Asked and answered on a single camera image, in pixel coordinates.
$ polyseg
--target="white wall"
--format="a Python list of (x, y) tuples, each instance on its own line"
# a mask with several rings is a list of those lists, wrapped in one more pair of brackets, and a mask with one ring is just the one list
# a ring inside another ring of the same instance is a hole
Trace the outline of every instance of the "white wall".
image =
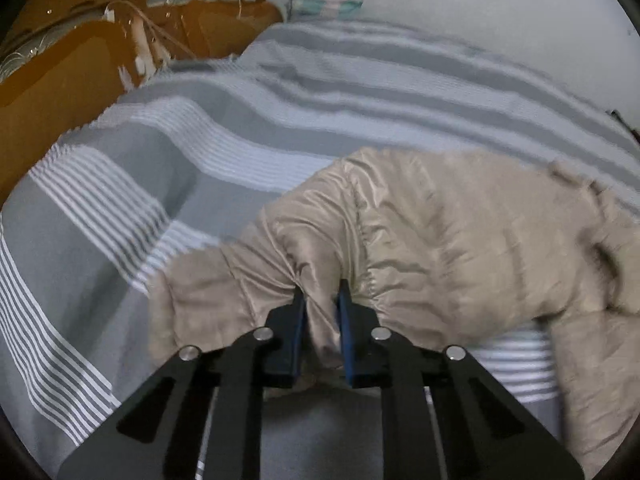
[(364, 0), (362, 12), (504, 54), (640, 127), (640, 38), (616, 0)]

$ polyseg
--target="bed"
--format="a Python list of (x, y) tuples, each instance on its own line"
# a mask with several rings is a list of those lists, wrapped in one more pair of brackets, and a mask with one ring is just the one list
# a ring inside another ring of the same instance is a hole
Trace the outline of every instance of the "bed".
[[(153, 273), (233, 238), (265, 203), (363, 145), (560, 159), (640, 211), (640, 149), (624, 127), (469, 46), (321, 21), (274, 25), (238, 60), (176, 62), (61, 137), (2, 208), (0, 406), (48, 475), (154, 370)], [(542, 326), (472, 351), (561, 438)], [(268, 402), (262, 477), (381, 478), (376, 399), (355, 409), (354, 395)], [(355, 459), (336, 451), (345, 442)]]

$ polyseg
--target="metal rivet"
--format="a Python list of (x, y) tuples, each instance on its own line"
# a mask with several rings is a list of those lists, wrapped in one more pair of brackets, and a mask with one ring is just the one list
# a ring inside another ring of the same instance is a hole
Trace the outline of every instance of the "metal rivet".
[(466, 350), (462, 346), (450, 346), (446, 351), (447, 357), (452, 361), (462, 361), (466, 357)]
[(180, 348), (178, 355), (183, 361), (193, 361), (195, 358), (200, 356), (200, 349), (197, 346), (192, 345), (183, 346)]
[(383, 326), (377, 326), (371, 331), (371, 337), (376, 341), (386, 341), (391, 337), (391, 330)]
[(271, 330), (271, 328), (269, 328), (268, 326), (261, 326), (260, 328), (254, 330), (254, 337), (258, 341), (268, 341), (273, 337), (273, 330)]

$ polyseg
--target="beige jacket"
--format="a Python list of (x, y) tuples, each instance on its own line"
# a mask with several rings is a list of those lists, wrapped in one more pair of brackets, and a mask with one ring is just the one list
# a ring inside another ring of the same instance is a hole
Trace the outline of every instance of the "beige jacket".
[(613, 197), (485, 152), (364, 149), (268, 205), (235, 242), (176, 258), (150, 297), (151, 349), (208, 351), (306, 293), (314, 348), (340, 365), (334, 299), (415, 345), (468, 345), (545, 317), (568, 446), (588, 478), (640, 412), (640, 237)]

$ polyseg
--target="black object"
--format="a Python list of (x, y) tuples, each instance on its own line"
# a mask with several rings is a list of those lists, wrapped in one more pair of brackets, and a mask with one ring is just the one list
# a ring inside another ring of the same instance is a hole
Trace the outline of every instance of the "black object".
[(459, 346), (417, 348), (380, 327), (340, 284), (347, 380), (380, 387), (385, 480), (441, 480), (433, 408), (449, 480), (582, 480), (579, 464), (489, 372)]
[(204, 479), (259, 478), (262, 389), (293, 386), (305, 316), (297, 289), (228, 348), (182, 348), (65, 460), (58, 480), (193, 480), (214, 390)]

